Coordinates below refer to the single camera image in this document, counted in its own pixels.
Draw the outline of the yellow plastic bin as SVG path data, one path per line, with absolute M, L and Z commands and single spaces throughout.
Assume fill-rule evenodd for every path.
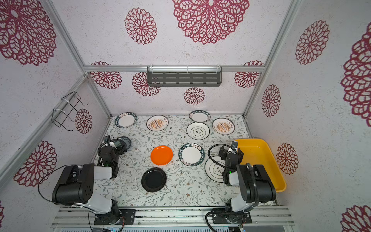
M 268 144 L 262 139 L 236 139 L 236 142 L 237 148 L 244 153 L 240 164 L 262 164 L 276 192 L 284 192 L 287 184 Z

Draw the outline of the white flower outline plate back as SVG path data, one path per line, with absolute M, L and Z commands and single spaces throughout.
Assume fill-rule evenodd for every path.
M 193 122 L 186 129 L 187 135 L 195 140 L 204 140 L 210 135 L 210 129 L 205 123 Z

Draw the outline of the white flower outline plate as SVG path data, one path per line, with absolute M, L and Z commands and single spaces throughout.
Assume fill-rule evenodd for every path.
M 212 180 L 217 183 L 223 183 L 223 173 L 225 169 L 220 165 L 217 165 L 213 162 L 210 158 L 206 161 L 204 166 L 206 175 Z
M 210 129 L 205 123 L 193 122 L 186 129 L 187 135 L 195 140 L 204 140 L 210 135 Z

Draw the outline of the green rim white plate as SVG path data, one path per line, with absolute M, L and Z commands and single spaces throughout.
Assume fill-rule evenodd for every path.
M 205 151 L 198 144 L 188 143 L 181 146 L 178 157 L 182 164 L 194 167 L 200 165 L 204 161 Z

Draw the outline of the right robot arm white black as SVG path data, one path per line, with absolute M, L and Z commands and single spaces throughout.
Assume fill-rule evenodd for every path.
M 246 214 L 259 205 L 274 201 L 275 187 L 262 164 L 242 164 L 241 149 L 227 144 L 216 144 L 208 149 L 209 159 L 223 168 L 223 183 L 238 186 L 240 193 L 225 203 L 224 214 Z

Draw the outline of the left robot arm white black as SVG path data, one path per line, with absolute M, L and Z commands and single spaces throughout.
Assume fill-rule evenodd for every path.
M 112 139 L 104 142 L 98 148 L 98 164 L 67 164 L 52 192 L 52 199 L 45 198 L 41 191 L 39 195 L 55 205 L 76 206 L 86 208 L 95 213 L 96 217 L 120 218 L 121 212 L 113 199 L 94 192 L 94 182 L 97 180 L 115 179 L 119 172 L 119 156 L 131 147 L 130 139 Z

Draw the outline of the white flower outline plate front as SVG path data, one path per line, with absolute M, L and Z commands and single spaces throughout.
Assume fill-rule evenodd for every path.
M 220 165 L 217 165 L 213 162 L 210 158 L 206 161 L 204 166 L 206 175 L 212 180 L 217 183 L 223 183 L 223 173 L 225 169 Z

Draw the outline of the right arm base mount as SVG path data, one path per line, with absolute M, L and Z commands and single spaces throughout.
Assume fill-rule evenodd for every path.
M 250 224 L 252 218 L 249 212 L 226 213 L 225 209 L 214 208 L 211 210 L 213 224 Z

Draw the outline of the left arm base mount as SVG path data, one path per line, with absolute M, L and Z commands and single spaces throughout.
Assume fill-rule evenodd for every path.
M 94 225 L 133 225 L 135 209 L 119 209 L 106 214 L 96 214 Z

